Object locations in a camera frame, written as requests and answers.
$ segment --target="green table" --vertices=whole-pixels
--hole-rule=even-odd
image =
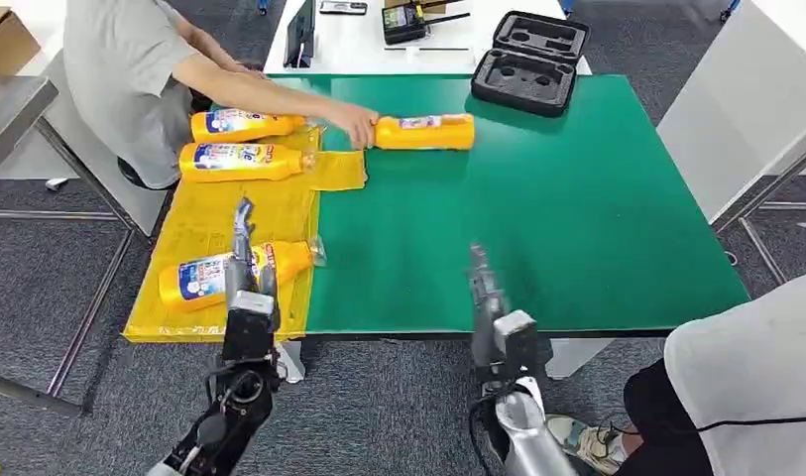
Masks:
[[[557,119],[478,101],[461,76],[279,81],[384,115],[476,116],[472,151],[372,150],[364,190],[322,194],[309,335],[470,332],[472,241],[552,335],[662,333],[748,300],[622,76],[580,77]]]

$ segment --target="yellow detergent bottle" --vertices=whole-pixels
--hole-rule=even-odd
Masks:
[[[247,142],[267,136],[284,136],[306,123],[300,116],[273,116],[241,109],[199,112],[190,126],[195,142]]]
[[[282,180],[310,170],[315,158],[279,144],[187,144],[177,164],[185,181]]]
[[[473,148],[476,130],[470,114],[383,117],[376,125],[376,146],[389,150]]]
[[[320,237],[308,242],[273,241],[251,247],[254,275],[273,264],[278,284],[293,280],[311,266],[323,266],[326,252]],[[160,276],[160,293],[164,305],[173,311],[190,312],[224,302],[224,265],[230,253],[181,263],[164,269]]]

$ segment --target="bottle cap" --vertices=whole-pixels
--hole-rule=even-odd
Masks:
[[[309,252],[312,254],[312,264],[315,266],[326,266],[326,249],[320,236],[315,235],[309,239]]]
[[[315,168],[315,153],[304,152],[303,157],[300,158],[300,168],[303,172],[311,171]]]

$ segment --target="robotic arm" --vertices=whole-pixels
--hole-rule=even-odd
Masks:
[[[234,214],[233,254],[224,270],[227,327],[222,366],[205,379],[209,408],[147,476],[231,474],[274,408],[273,393],[281,382],[274,346],[274,334],[280,327],[277,280],[271,265],[261,270],[259,285],[254,278],[252,226],[248,224],[252,206],[243,197]]]
[[[509,312],[504,293],[480,245],[470,249],[470,286],[475,304],[472,351],[483,397],[470,411],[470,437],[490,474],[473,431],[480,413],[491,446],[510,476],[577,476],[545,425],[536,384],[536,321],[521,310]]]

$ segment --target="gray t-shirt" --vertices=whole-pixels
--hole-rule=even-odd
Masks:
[[[189,89],[173,67],[196,53],[163,0],[68,0],[63,54],[75,106],[96,136],[161,188],[191,142]]]

